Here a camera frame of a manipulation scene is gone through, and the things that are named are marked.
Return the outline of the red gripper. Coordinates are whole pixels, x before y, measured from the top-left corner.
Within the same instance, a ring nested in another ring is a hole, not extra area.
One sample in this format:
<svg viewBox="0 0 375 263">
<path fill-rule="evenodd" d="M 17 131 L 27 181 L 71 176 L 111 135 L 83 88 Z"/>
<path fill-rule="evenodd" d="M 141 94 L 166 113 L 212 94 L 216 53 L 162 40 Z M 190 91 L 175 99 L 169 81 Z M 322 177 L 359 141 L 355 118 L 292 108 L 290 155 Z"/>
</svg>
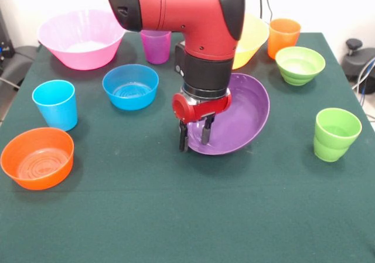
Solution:
<svg viewBox="0 0 375 263">
<path fill-rule="evenodd" d="M 202 128 L 201 142 L 202 144 L 208 144 L 215 115 L 227 110 L 231 102 L 232 95 L 230 92 L 227 92 L 224 97 L 214 100 L 195 99 L 184 92 L 174 94 L 172 108 L 176 118 L 180 120 L 179 150 L 181 152 L 188 150 L 188 127 L 184 122 L 196 122 L 207 117 Z"/>
</svg>

